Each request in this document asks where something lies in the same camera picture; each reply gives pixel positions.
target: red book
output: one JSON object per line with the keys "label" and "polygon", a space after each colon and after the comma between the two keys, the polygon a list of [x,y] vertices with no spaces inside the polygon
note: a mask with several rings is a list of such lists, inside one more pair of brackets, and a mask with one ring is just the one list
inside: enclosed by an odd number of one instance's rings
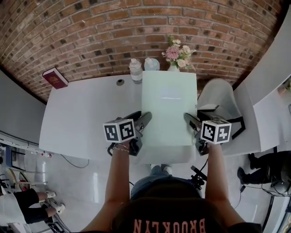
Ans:
{"label": "red book", "polygon": [[56,69],[52,68],[42,74],[42,76],[55,88],[60,89],[68,86],[68,81]]}

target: white flower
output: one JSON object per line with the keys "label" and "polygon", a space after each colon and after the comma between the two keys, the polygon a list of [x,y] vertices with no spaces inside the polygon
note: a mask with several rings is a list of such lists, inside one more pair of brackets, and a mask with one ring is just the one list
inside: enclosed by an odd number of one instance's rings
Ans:
{"label": "white flower", "polygon": [[182,60],[182,59],[179,59],[179,60],[177,61],[177,63],[178,63],[178,66],[179,66],[179,67],[185,67],[185,66],[186,66],[186,62],[185,62],[184,60]]}
{"label": "white flower", "polygon": [[172,42],[173,42],[174,44],[180,44],[180,43],[181,43],[181,40],[176,39],[176,40],[173,40]]}
{"label": "white flower", "polygon": [[190,50],[189,46],[183,46],[183,49]]}

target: plastic water bottle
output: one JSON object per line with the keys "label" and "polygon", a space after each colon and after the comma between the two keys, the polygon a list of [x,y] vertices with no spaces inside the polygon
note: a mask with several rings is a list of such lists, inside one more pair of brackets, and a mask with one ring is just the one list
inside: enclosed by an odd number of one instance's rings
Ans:
{"label": "plastic water bottle", "polygon": [[133,58],[129,64],[129,69],[133,82],[135,84],[140,84],[142,82],[141,62]]}
{"label": "plastic water bottle", "polygon": [[155,58],[146,58],[145,59],[145,71],[159,71],[160,63]]}

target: bracelet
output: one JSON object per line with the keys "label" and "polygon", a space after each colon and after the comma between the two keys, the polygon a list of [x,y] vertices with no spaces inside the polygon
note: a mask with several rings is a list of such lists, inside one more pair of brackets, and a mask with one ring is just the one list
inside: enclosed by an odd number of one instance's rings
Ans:
{"label": "bracelet", "polygon": [[120,146],[124,147],[126,150],[129,151],[129,148],[127,148],[125,145],[122,145],[121,143],[115,143],[115,145],[120,145]]}
{"label": "bracelet", "polygon": [[127,153],[129,153],[129,150],[125,150],[125,149],[121,149],[121,148],[118,148],[118,147],[113,147],[113,150],[114,149],[116,149],[116,150],[118,150],[118,151],[124,151],[124,152],[127,152]]}

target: flower bouquet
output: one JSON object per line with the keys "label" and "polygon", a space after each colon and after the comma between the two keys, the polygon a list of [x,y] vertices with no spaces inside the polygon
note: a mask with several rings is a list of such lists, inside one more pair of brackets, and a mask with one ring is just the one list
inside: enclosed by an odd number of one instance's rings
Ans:
{"label": "flower bouquet", "polygon": [[191,50],[189,46],[181,46],[181,41],[176,40],[174,36],[169,36],[170,46],[167,48],[166,52],[162,52],[163,57],[166,58],[166,61],[171,63],[171,66],[176,66],[177,69],[180,68],[194,68],[190,63],[190,58],[192,53],[196,50]]}

